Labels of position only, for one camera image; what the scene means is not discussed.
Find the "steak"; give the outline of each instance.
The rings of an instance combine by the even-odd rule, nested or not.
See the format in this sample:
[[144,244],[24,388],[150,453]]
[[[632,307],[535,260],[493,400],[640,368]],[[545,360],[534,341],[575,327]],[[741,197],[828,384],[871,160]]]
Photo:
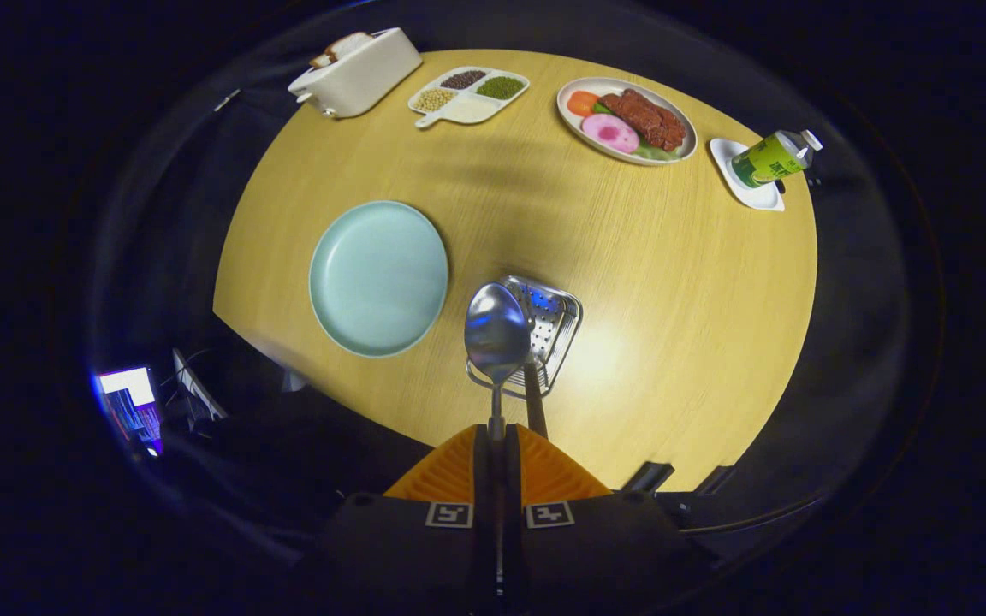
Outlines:
[[641,133],[649,145],[662,151],[673,151],[684,144],[687,137],[687,129],[674,113],[654,105],[629,87],[621,97],[618,94],[603,95],[599,104]]

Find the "bottle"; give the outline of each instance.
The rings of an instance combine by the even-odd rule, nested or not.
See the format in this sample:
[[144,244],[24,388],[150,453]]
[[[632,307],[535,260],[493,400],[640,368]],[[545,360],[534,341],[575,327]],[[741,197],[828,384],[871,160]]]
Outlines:
[[813,152],[823,147],[811,130],[801,133],[777,130],[774,135],[732,157],[729,164],[740,182],[749,188],[757,188],[808,169],[813,163]]

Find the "empty plate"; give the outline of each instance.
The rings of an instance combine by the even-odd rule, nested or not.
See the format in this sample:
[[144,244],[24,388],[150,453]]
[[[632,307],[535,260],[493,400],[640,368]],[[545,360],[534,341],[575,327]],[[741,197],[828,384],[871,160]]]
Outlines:
[[424,338],[447,295],[447,251],[419,211],[375,200],[346,211],[310,261],[310,304],[331,340],[387,358]]

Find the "wooden table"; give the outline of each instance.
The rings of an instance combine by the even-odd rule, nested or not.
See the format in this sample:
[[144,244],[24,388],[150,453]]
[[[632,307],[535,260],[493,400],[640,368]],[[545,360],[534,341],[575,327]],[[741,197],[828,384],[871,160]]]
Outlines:
[[[535,52],[424,54],[415,73],[360,117],[304,106],[262,157],[231,222],[214,309],[263,354],[388,428],[431,445],[489,417],[489,390],[466,377],[462,324],[486,281],[520,274],[578,296],[584,321],[545,398],[550,438],[608,486],[643,461],[670,463],[665,490],[692,490],[734,464],[786,388],[809,326],[817,235],[801,175],[786,211],[729,195],[709,141],[758,136],[672,87]],[[531,89],[492,120],[421,132],[406,106],[462,65],[523,74]],[[622,163],[570,132],[564,83],[615,77],[680,106],[699,148],[668,167]],[[347,353],[314,318],[306,272],[345,210],[394,199],[443,237],[450,283],[428,335],[394,358]],[[509,422],[524,402],[505,398]]]

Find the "bottle cap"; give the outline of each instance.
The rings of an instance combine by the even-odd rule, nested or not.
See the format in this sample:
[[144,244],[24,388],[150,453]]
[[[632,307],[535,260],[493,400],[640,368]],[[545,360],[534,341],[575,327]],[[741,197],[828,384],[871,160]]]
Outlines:
[[821,144],[821,140],[817,139],[817,136],[813,135],[811,130],[802,130],[801,136],[805,137],[805,141],[809,143],[809,147],[813,148],[813,151],[821,151],[824,149],[824,145]]

